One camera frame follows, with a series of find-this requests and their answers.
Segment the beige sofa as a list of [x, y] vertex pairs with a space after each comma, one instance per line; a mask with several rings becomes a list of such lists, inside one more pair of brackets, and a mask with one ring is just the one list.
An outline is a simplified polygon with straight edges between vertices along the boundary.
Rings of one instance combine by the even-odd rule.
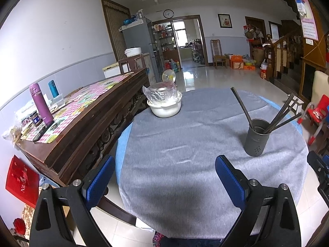
[[329, 97], [329, 79], [327, 74], [316, 70], [312, 86], [311, 102], [317, 105], [322, 95]]

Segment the wall calendar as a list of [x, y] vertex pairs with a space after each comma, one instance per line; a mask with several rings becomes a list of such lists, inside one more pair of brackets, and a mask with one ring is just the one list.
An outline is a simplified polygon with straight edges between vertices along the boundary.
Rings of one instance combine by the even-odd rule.
[[315, 18], [308, 0], [295, 0], [299, 17], [301, 19], [303, 37], [308, 40], [318, 41]]

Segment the grey refrigerator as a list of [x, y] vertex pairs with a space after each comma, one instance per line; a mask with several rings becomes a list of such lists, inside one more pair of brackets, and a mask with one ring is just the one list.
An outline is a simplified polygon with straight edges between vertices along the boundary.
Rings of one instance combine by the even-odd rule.
[[124, 36], [127, 48], [140, 47], [143, 54], [149, 55], [152, 65], [149, 70], [150, 72], [153, 70], [156, 82], [160, 82], [165, 64], [160, 40], [156, 35], [152, 21], [142, 17], [133, 23], [121, 26], [119, 31]]

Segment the grey metal utensil holder cup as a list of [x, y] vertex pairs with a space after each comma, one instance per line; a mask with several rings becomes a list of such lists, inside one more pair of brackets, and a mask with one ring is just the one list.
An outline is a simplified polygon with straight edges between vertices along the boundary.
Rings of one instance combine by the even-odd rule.
[[252, 119], [251, 123], [254, 129], [249, 126], [247, 137], [244, 143], [244, 150], [249, 156], [258, 157], [263, 153], [266, 143], [269, 139], [270, 134], [265, 134], [264, 131], [267, 129], [270, 123], [262, 119]]

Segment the wooden stair railing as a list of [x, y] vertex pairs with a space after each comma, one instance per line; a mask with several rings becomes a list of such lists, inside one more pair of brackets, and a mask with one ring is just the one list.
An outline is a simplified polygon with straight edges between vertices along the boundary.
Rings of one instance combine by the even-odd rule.
[[284, 68], [294, 61], [299, 61], [303, 56], [302, 32], [295, 29], [278, 40], [274, 41], [270, 34], [266, 35], [266, 41], [263, 44], [265, 60], [267, 62], [266, 79], [268, 81], [277, 79], [283, 74]]

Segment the wooden chair by doorway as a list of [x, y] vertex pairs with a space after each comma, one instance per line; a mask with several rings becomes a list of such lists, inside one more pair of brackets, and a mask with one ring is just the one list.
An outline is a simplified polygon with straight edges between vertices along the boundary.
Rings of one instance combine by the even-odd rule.
[[220, 40], [210, 40], [213, 66], [215, 68], [221, 64], [227, 67], [227, 56], [223, 54]]

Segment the clear plastic bag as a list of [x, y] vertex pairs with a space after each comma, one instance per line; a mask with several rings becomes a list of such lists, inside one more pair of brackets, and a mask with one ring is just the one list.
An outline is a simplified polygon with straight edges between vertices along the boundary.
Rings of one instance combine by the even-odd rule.
[[142, 87], [146, 98], [154, 104], [163, 104], [177, 100], [177, 87], [172, 82], [159, 82], [149, 87]]

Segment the white plastic bowl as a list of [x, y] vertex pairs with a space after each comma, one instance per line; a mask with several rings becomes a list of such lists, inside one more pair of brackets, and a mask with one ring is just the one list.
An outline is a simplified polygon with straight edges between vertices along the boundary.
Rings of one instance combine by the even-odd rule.
[[182, 93], [179, 91], [174, 101], [168, 103], [152, 103], [147, 101], [152, 113], [159, 118], [169, 118], [176, 115], [182, 106]]

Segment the small white stool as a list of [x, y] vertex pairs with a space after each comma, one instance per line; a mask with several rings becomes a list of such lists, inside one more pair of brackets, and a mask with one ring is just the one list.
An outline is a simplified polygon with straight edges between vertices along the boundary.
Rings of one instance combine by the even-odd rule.
[[294, 97], [289, 103], [290, 112], [293, 115], [297, 115], [302, 112], [302, 106], [304, 105], [304, 101], [299, 99], [298, 97]]

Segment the white chest freezer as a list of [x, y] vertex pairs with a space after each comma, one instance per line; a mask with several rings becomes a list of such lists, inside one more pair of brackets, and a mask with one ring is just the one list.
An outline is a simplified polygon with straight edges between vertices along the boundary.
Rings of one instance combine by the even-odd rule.
[[156, 83], [151, 58], [149, 54], [139, 54], [119, 60], [117, 63], [103, 68], [106, 78], [111, 78], [120, 74], [126, 74], [131, 71], [145, 69], [150, 84]]

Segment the red plastic child chair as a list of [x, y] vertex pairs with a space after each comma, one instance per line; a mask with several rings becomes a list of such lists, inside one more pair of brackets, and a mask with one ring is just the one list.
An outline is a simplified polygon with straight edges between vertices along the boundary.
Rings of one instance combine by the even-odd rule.
[[309, 146], [312, 145], [312, 143], [315, 141], [317, 135], [319, 134], [320, 130], [322, 129], [323, 125], [327, 123], [327, 117], [328, 117], [328, 96], [327, 95], [322, 95], [319, 103], [315, 105], [314, 102], [309, 102], [308, 105], [306, 106], [305, 111], [301, 115], [300, 118], [298, 118], [297, 123], [301, 124], [305, 116], [308, 114], [311, 123], [317, 123], [318, 128], [316, 129], [315, 133], [311, 135], [309, 138], [307, 144]]

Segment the dark chopstick three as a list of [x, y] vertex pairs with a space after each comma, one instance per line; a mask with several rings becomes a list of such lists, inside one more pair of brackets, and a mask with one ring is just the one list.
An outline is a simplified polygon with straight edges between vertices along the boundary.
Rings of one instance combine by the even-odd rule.
[[281, 121], [288, 115], [289, 112], [291, 112], [295, 105], [298, 105], [298, 98], [293, 98], [290, 96], [287, 101], [284, 103], [282, 108], [280, 109], [279, 113], [276, 115], [276, 117], [272, 120], [268, 128], [265, 130], [265, 134], [272, 133], [272, 131], [288, 124], [289, 122], [299, 118], [302, 113], [295, 113], [294, 116], [290, 117], [289, 119], [285, 120], [281, 123]]

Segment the teal thermos bottle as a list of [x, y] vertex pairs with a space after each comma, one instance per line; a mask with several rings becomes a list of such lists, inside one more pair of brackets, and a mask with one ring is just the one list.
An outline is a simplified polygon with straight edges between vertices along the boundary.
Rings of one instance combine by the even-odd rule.
[[58, 97], [58, 96], [59, 96], [59, 91], [58, 91], [58, 89], [57, 89], [57, 87], [56, 87], [56, 84], [55, 84], [54, 80], [51, 80], [51, 81], [48, 83], [48, 85], [49, 85], [49, 89], [50, 89], [50, 91], [51, 91], [52, 97], [53, 97], [53, 98]]

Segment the round wall clock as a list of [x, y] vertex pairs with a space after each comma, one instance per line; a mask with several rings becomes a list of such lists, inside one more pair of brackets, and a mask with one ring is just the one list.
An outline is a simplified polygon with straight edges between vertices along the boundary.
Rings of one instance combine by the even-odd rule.
[[171, 9], [166, 9], [166, 10], [164, 10], [164, 12], [163, 12], [163, 16], [164, 16], [164, 18], [166, 18], [166, 19], [171, 19], [171, 18], [174, 17], [174, 12], [173, 12]]

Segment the grey felt table cloth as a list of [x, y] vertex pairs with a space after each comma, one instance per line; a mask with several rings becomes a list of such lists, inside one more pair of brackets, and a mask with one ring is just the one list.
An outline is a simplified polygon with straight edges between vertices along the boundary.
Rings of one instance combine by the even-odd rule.
[[135, 116], [119, 192], [124, 208], [169, 238], [224, 238], [239, 215], [215, 170], [223, 154], [247, 178], [288, 185], [298, 201], [307, 175], [306, 142], [293, 124], [274, 131], [259, 157], [244, 150], [249, 124], [229, 89], [185, 92], [181, 110]]

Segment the white rice cooker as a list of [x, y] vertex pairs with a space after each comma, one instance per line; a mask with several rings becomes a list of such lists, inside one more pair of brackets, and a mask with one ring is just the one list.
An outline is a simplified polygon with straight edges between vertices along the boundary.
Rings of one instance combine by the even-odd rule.
[[124, 51], [126, 57], [140, 55], [141, 53], [142, 53], [142, 49], [140, 47], [131, 47]]

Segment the framed wall picture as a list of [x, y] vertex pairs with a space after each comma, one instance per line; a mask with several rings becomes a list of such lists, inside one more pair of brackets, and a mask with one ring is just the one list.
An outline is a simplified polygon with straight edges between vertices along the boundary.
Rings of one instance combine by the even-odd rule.
[[233, 28], [230, 15], [218, 14], [219, 23], [221, 28]]

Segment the red book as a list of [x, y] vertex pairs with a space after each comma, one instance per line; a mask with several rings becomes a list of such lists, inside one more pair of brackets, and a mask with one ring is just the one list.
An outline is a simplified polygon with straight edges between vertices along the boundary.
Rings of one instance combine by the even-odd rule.
[[6, 179], [8, 192], [28, 206], [35, 208], [39, 195], [39, 181], [37, 172], [29, 168], [17, 156], [12, 158]]

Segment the purple thermos bottle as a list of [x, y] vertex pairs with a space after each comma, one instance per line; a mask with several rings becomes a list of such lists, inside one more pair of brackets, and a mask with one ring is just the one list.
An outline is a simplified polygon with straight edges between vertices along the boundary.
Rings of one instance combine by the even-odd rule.
[[44, 124], [47, 127], [51, 126], [53, 124], [53, 116], [49, 110], [49, 107], [46, 104], [46, 101], [38, 83], [30, 85], [29, 91]]

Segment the white round electric fan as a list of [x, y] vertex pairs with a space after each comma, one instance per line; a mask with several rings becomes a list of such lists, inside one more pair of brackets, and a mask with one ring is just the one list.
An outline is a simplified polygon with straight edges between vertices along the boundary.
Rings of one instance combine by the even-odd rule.
[[175, 83], [176, 81], [176, 74], [171, 69], [164, 70], [162, 74], [162, 81], [163, 82], [169, 82], [169, 83]]

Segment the orange cardboard box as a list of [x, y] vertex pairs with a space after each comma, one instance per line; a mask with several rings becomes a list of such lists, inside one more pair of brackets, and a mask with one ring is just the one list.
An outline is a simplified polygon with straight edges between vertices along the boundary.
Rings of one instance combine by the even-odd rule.
[[230, 56], [230, 67], [232, 69], [243, 69], [244, 68], [244, 62], [241, 55], [231, 55]]

